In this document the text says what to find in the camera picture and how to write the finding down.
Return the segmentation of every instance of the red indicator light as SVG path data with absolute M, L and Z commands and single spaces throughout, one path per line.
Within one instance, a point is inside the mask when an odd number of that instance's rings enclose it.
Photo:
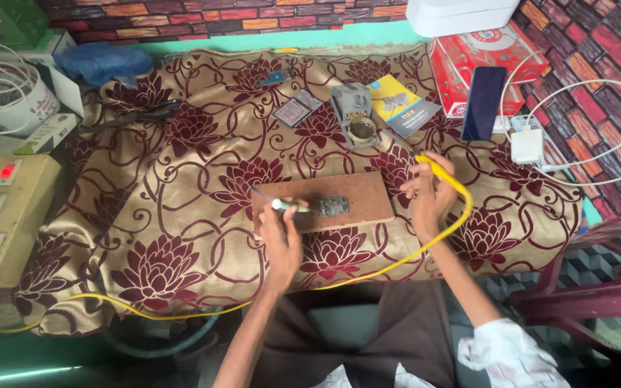
M 9 163 L 6 165 L 6 167 L 4 167 L 1 172 L 0 172 L 0 178 L 1 179 L 7 179 L 11 176 L 11 174 L 13 173 L 13 170 L 16 168 L 16 164 L 15 163 Z

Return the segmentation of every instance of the brick pattern wallpaper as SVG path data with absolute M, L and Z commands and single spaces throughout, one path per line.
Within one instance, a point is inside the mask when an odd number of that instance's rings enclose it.
M 220 35 L 339 30 L 404 20 L 406 0 L 37 0 L 77 43 L 134 44 Z
M 522 0 L 512 16 L 544 50 L 551 67 L 522 86 L 533 108 L 550 93 L 579 81 L 621 81 L 620 0 Z M 621 142 L 621 87 L 591 83 L 565 91 L 537 111 L 570 161 L 587 160 Z M 621 148 L 571 171 L 581 182 L 621 176 Z M 584 188 L 604 219 L 621 216 L 621 181 Z

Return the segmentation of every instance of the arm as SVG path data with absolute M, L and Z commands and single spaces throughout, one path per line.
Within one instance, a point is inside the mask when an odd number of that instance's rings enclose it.
M 428 153 L 428 156 L 454 175 L 452 162 L 435 153 Z M 449 213 L 457 192 L 446 182 L 438 180 L 427 163 L 412 167 L 411 172 L 418 174 L 418 177 L 406 182 L 401 189 L 406 191 L 408 198 L 413 198 L 418 191 L 411 212 L 412 223 L 418 239 L 421 243 L 427 243 L 440 233 L 438 224 Z M 474 327 L 503 318 L 444 241 L 433 245 L 429 252 Z
M 305 201 L 296 201 L 307 207 Z M 250 384 L 253 369 L 260 351 L 268 325 L 284 292 L 291 285 L 291 279 L 301 265 L 301 236 L 294 225 L 293 216 L 297 207 L 290 207 L 284 212 L 284 224 L 281 225 L 279 213 L 270 204 L 265 204 L 260 214 L 262 225 L 260 235 L 267 248 L 270 271 L 263 283 L 260 294 L 255 298 L 244 322 L 236 332 L 229 345 L 224 361 L 217 373 L 213 388 L 245 388 Z
M 454 175 L 454 165 L 447 159 L 433 153 L 428 156 Z M 411 172 L 418 177 L 401 189 L 408 198 L 418 191 L 412 223 L 419 240 L 426 243 L 440 233 L 438 222 L 449 212 L 457 193 L 434 177 L 428 164 L 414 166 Z M 462 364 L 477 371 L 486 369 L 494 387 L 569 388 L 557 372 L 552 356 L 538 348 L 522 327 L 502 316 L 444 241 L 429 251 L 475 327 L 474 338 L 459 342 L 458 358 Z

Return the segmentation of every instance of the yellow cable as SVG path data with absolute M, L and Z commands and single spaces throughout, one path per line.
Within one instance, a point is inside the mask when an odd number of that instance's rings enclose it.
M 372 278 L 374 276 L 381 275 L 381 274 L 391 270 L 392 268 L 399 267 L 403 263 L 417 258 L 423 252 L 425 252 L 428 248 L 433 246 L 435 243 L 438 243 L 439 241 L 442 241 L 445 237 L 447 237 L 448 235 L 450 235 L 454 231 L 456 231 L 457 228 L 459 228 L 461 226 L 461 224 L 463 224 L 469 218 L 469 216 L 471 215 L 471 211 L 473 210 L 473 196 L 471 196 L 471 193 L 466 189 L 466 187 L 464 187 L 463 184 L 459 183 L 459 181 L 457 181 L 452 175 L 450 175 L 449 172 L 445 171 L 445 169 L 441 165 L 439 165 L 436 161 L 432 160 L 431 158 L 427 157 L 425 154 L 421 153 L 420 155 L 417 155 L 416 156 L 416 162 L 418 162 L 418 163 L 430 163 L 431 168 L 433 169 L 433 174 L 435 176 L 439 177 L 441 180 L 444 180 L 445 182 L 450 184 L 456 191 L 458 191 L 459 193 L 461 193 L 464 196 L 464 199 L 466 201 L 464 203 L 464 209 L 461 212 L 461 217 L 459 217 L 459 219 L 457 221 L 455 221 L 454 224 L 450 225 L 447 229 L 445 229 L 444 231 L 440 232 L 440 234 L 438 234 L 430 242 L 428 242 L 427 244 L 422 246 L 421 249 L 419 249 L 418 251 L 416 251 L 414 253 L 411 253 L 409 256 L 406 256 L 405 258 L 401 259 L 400 261 L 392 263 L 392 264 L 388 265 L 387 267 L 385 267 L 385 268 L 383 268 L 383 269 L 381 269 L 381 270 L 379 270 L 377 272 L 373 272 L 373 273 L 369 273 L 367 275 L 359 276 L 357 278 L 349 279 L 349 280 L 347 280 L 345 282 L 337 283 L 336 285 L 314 288 L 315 290 L 329 290 L 330 288 L 346 286 L 346 285 L 348 285 L 350 283 L 358 282 L 359 280 L 370 279 L 370 278 Z
M 314 288 L 315 290 L 326 290 L 326 289 L 330 289 L 330 288 L 336 288 L 336 287 L 341 287 L 344 285 L 348 285 L 350 283 L 354 283 L 354 282 L 358 282 L 359 280 L 365 280 L 365 279 L 370 279 L 373 278 L 375 276 L 381 275 L 393 268 L 399 267 L 400 265 L 402 265 L 403 263 L 413 260 L 415 258 L 417 258 L 418 256 L 420 256 L 423 252 L 425 252 L 428 248 L 430 248 L 431 246 L 433 246 L 435 243 L 438 243 L 439 241 L 442 241 L 445 237 L 447 237 L 448 235 L 452 234 L 455 230 L 457 230 L 457 228 L 459 228 L 461 226 L 461 224 L 463 224 L 471 215 L 471 211 L 473 210 L 473 197 L 471 196 L 471 193 L 466 189 L 466 187 L 464 187 L 463 184 L 461 184 L 459 181 L 457 181 L 452 175 L 450 175 L 449 172 L 445 171 L 445 169 L 439 165 L 436 161 L 432 160 L 431 158 L 427 157 L 425 154 L 421 153 L 419 155 L 416 156 L 416 162 L 419 163 L 429 163 L 431 165 L 431 168 L 433 169 L 433 174 L 437 177 L 439 177 L 441 180 L 444 180 L 445 182 L 447 182 L 448 184 L 452 185 L 452 187 L 458 191 L 459 193 L 461 193 L 464 196 L 465 199 L 465 204 L 464 204 L 464 209 L 461 212 L 461 217 L 459 217 L 459 219 L 454 222 L 454 224 L 450 225 L 447 229 L 445 229 L 442 233 L 438 234 L 434 239 L 432 239 L 430 242 L 428 242 L 427 244 L 425 244 L 424 246 L 421 247 L 421 249 L 419 249 L 418 251 L 414 252 L 413 254 L 401 259 L 398 262 L 395 262 L 393 264 L 388 265 L 387 267 L 385 267 L 384 269 L 381 269 L 377 272 L 373 272 L 373 273 L 369 273 L 367 275 L 363 275 L 363 276 L 359 276 L 357 278 L 353 278 L 353 279 L 349 279 L 347 281 L 341 282 L 341 283 L 337 283 L 336 285 L 331 285 L 331 286 L 325 286 L 325 287 L 319 287 L 319 288 Z M 86 294 L 77 294 L 77 295 L 72 295 L 70 297 L 68 297 L 66 300 L 73 300 L 73 299 L 80 299 L 82 297 L 94 297 L 97 299 L 101 299 L 101 300 L 107 300 L 108 302 L 111 302 L 112 304 L 116 304 L 117 306 L 121 306 L 124 307 L 125 309 L 127 309 L 128 311 L 136 314 L 136 315 L 140 315 L 143 318 L 147 318 L 147 319 L 151 319 L 151 320 L 181 320 L 181 319 L 186 319 L 186 318 L 196 318 L 196 317 L 206 317 L 206 316 L 212 316 L 212 315 L 220 315 L 220 314 L 224 314 L 224 313 L 230 313 L 234 310 L 238 310 L 240 308 L 242 308 L 243 306 L 246 306 L 247 304 L 251 304 L 252 302 L 246 302 L 244 304 L 240 304 L 236 307 L 232 307 L 231 309 L 227 309 L 227 310 L 222 310 L 219 312 L 215 312 L 215 313 L 197 313 L 197 314 L 187 314 L 187 315 L 167 315 L 167 316 L 155 316 L 155 315 L 149 315 L 146 313 L 143 313 L 141 311 L 136 310 L 134 307 L 132 307 L 129 304 L 126 304 L 120 300 L 116 300 L 113 297 L 107 296 L 107 295 L 102 295 L 102 294 L 91 294 L 91 293 L 86 293 Z M 30 330 L 35 328 L 37 325 L 39 325 L 41 322 L 35 322 L 32 324 L 29 324 L 28 326 L 25 327 L 18 327 L 16 329 L 1 329 L 0 328 L 0 333 L 20 333 L 21 331 L 26 331 L 26 330 Z

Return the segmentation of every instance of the plastic chair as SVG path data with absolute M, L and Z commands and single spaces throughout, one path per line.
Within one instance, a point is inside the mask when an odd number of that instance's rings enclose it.
M 612 242 L 600 244 L 621 256 L 621 247 Z M 557 287 L 564 253 L 543 269 L 538 284 L 530 291 L 516 291 L 510 303 L 529 326 L 558 327 L 569 335 L 621 365 L 621 349 L 582 325 L 586 318 L 621 317 L 621 279 L 602 285 L 573 288 Z

